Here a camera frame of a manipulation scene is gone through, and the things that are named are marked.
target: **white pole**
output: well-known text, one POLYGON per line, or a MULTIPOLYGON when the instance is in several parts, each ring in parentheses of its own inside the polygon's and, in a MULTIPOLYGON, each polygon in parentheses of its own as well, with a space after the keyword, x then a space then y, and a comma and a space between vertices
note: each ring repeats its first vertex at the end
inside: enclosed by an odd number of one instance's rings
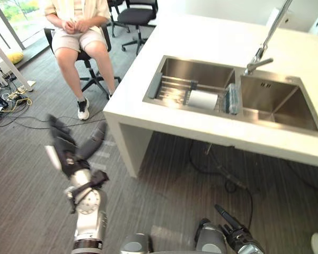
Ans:
POLYGON ((33 88, 27 83, 27 80, 21 75, 21 73, 17 70, 17 68, 12 64, 12 62, 8 59, 6 54, 0 48, 0 57, 2 60, 8 65, 11 69, 12 73, 15 74, 16 78, 20 81, 20 83, 26 88, 27 91, 33 91, 33 88))

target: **gray carpet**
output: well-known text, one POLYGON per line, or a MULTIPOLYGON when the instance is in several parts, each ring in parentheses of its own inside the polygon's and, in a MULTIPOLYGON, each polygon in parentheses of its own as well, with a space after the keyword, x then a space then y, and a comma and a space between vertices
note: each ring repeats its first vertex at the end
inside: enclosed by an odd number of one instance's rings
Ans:
MULTIPOLYGON (((144 37, 151 30, 142 29, 144 37)), ((131 46, 122 52, 120 46, 136 35, 134 27, 131 34, 116 28, 117 37, 111 38, 110 57, 118 76, 125 75, 136 50, 136 46, 131 46)), ((88 75, 82 62, 77 67, 81 76, 88 75)), ((37 81, 34 92, 29 94, 33 104, 21 116, 44 120, 47 113, 52 113, 67 116, 61 118, 67 124, 81 123, 76 119, 75 97, 50 50, 21 72, 26 79, 37 81)), ((85 95, 91 102, 89 121, 102 119, 105 95, 97 87, 89 88, 85 95)), ((0 125, 13 119, 7 117, 0 125)), ((70 253, 76 215, 69 213, 70 206, 63 194, 68 180, 47 158, 44 145, 51 142, 48 130, 28 129, 19 124, 47 127, 32 118, 20 118, 0 127, 0 253, 70 253)), ((97 124, 73 126, 78 143, 84 142, 97 124)), ((134 232, 150 233, 156 251, 192 250, 201 218, 224 223, 213 208, 215 203, 248 224, 247 192, 238 189, 229 194, 223 177, 197 172, 189 163, 190 148, 189 139, 155 133, 140 176, 133 179, 127 174, 113 137, 107 133, 104 146, 90 160, 94 168, 105 170, 110 177, 103 187, 109 197, 104 253, 118 253, 125 236, 134 232)), ((191 159, 201 170, 215 172, 216 165, 204 154, 205 148, 206 144, 194 142, 191 159)), ((251 190, 251 232, 267 253, 312 253, 310 237, 318 232, 318 192, 305 186, 283 160, 232 147, 213 146, 211 153, 251 190)), ((291 166, 318 187, 318 168, 293 162, 291 166)))

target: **faucet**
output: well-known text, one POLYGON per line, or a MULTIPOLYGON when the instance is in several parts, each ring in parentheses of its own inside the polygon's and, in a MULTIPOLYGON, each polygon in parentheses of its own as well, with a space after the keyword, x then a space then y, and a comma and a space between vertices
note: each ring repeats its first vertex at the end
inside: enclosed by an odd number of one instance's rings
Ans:
POLYGON ((273 22, 264 43, 258 49, 258 51, 254 55, 252 60, 248 63, 248 65, 245 69, 245 72, 244 72, 245 76, 251 74, 257 67, 268 64, 270 62, 273 62, 273 58, 269 58, 269 59, 264 60, 264 61, 260 61, 260 59, 263 57, 265 51, 267 50, 267 44, 269 43, 270 39, 272 38, 272 35, 274 34, 275 30, 279 26, 282 18, 284 17, 284 15, 285 15, 285 13, 286 13, 286 11, 289 8, 291 3, 292 3, 292 0, 285 0, 284 5, 282 6, 275 21, 273 22))

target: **seated person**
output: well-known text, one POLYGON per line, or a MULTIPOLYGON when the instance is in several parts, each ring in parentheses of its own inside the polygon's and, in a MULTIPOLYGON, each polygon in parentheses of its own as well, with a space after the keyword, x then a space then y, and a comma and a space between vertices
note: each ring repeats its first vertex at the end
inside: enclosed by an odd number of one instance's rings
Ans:
POLYGON ((99 28, 110 19, 107 0, 41 0, 40 6, 47 20, 58 28, 52 41, 54 55, 65 81, 77 97, 78 117, 86 120, 90 116, 89 101, 83 96, 74 65, 79 48, 95 59, 110 96, 115 90, 112 63, 99 28))

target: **yellow cable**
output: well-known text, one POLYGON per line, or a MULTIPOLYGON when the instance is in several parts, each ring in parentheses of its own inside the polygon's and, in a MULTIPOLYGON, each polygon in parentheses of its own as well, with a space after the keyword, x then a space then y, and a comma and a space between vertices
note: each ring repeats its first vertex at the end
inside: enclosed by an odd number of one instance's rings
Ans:
POLYGON ((18 105, 18 103, 19 103, 19 102, 23 102, 23 101, 27 101, 26 103, 27 103, 27 105, 29 105, 29 106, 32 105, 32 100, 29 99, 29 98, 17 99, 16 102, 15 102, 14 108, 13 108, 12 110, 1 110, 1 112, 7 112, 7 113, 13 112, 13 111, 15 110, 16 106, 18 105))

